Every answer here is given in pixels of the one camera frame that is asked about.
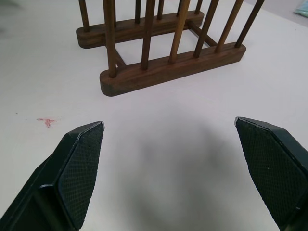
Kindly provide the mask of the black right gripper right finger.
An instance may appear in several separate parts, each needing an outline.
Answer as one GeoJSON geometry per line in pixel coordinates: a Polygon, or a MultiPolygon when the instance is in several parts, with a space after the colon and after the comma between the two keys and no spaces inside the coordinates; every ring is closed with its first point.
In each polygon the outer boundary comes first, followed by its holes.
{"type": "Polygon", "coordinates": [[[284,128],[235,119],[249,174],[280,231],[308,231],[308,151],[284,128]]]}

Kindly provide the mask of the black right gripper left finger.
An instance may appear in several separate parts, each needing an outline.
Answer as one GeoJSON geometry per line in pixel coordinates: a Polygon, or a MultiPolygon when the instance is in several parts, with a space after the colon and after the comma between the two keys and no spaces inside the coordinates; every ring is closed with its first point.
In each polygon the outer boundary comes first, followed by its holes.
{"type": "Polygon", "coordinates": [[[0,231],[79,231],[95,187],[102,121],[66,133],[0,219],[0,231]]]}

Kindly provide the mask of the wooden dish rack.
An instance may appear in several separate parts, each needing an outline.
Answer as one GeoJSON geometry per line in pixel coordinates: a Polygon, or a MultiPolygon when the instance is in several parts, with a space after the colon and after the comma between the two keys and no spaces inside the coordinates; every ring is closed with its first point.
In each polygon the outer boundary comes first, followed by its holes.
{"type": "Polygon", "coordinates": [[[86,0],[79,0],[82,27],[76,31],[81,48],[106,48],[108,67],[100,74],[101,91],[117,96],[182,77],[223,67],[241,60],[243,45],[264,0],[256,0],[238,37],[227,43],[244,0],[235,0],[218,41],[209,29],[219,0],[210,0],[203,13],[203,0],[189,10],[190,0],[180,0],[175,13],[163,12],[164,0],[135,0],[133,19],[118,21],[115,0],[103,0],[102,24],[90,25],[86,0]]]}

